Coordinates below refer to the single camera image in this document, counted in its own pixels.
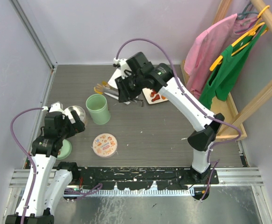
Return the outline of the round silver tin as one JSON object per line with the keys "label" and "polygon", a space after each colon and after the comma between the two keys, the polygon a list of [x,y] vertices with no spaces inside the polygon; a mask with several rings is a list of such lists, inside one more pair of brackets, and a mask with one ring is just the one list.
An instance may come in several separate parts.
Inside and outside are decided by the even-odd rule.
{"label": "round silver tin", "polygon": [[77,105],[69,106],[64,109],[64,112],[72,124],[75,123],[79,118],[79,120],[83,122],[85,126],[87,125],[86,112],[82,107]]}

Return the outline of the yellow corn piece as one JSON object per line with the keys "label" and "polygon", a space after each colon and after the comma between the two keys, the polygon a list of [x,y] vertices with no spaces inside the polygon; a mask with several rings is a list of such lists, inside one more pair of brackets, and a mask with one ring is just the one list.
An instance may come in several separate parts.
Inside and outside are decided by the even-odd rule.
{"label": "yellow corn piece", "polygon": [[104,86],[101,84],[97,84],[93,89],[98,94],[102,95],[104,93]]}

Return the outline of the tall green canister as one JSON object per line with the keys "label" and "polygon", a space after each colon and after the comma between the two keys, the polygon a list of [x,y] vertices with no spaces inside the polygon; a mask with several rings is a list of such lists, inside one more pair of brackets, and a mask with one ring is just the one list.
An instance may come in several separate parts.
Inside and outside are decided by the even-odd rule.
{"label": "tall green canister", "polygon": [[100,94],[93,94],[86,100],[86,108],[93,122],[97,125],[106,124],[111,114],[108,110],[107,99]]}

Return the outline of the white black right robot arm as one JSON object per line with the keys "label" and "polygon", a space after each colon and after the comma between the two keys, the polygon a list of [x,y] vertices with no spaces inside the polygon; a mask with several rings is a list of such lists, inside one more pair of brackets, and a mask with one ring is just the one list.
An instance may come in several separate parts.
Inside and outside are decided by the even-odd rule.
{"label": "white black right robot arm", "polygon": [[194,132],[187,139],[193,148],[191,177],[197,184],[207,180],[210,170],[209,150],[221,127],[215,119],[224,121],[224,116],[204,108],[165,63],[154,66],[142,52],[129,59],[114,58],[113,62],[113,66],[121,73],[115,79],[119,102],[131,101],[143,89],[151,89],[166,97],[192,124]]}

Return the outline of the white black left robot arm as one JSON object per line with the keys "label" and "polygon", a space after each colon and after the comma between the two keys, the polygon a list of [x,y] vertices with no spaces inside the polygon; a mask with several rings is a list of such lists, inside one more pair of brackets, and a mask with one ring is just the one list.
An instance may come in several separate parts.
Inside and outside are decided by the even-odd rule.
{"label": "white black left robot arm", "polygon": [[48,109],[41,133],[33,141],[31,153],[26,154],[31,168],[22,200],[15,213],[7,216],[7,224],[54,223],[58,201],[67,185],[79,182],[80,173],[75,162],[61,162],[51,184],[48,183],[49,177],[63,140],[84,130],[85,124],[75,110]]}

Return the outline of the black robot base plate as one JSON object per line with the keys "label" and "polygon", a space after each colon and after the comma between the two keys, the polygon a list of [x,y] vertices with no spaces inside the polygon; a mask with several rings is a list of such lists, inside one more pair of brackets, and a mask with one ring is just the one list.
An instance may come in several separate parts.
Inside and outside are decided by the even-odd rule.
{"label": "black robot base plate", "polygon": [[72,172],[70,184],[78,185],[83,189],[92,189],[102,184],[102,190],[148,190],[153,184],[157,190],[187,189],[192,185],[219,184],[217,172],[208,171],[207,175],[199,180],[192,175],[189,168],[170,167],[77,167],[59,165],[57,170],[65,169]]}

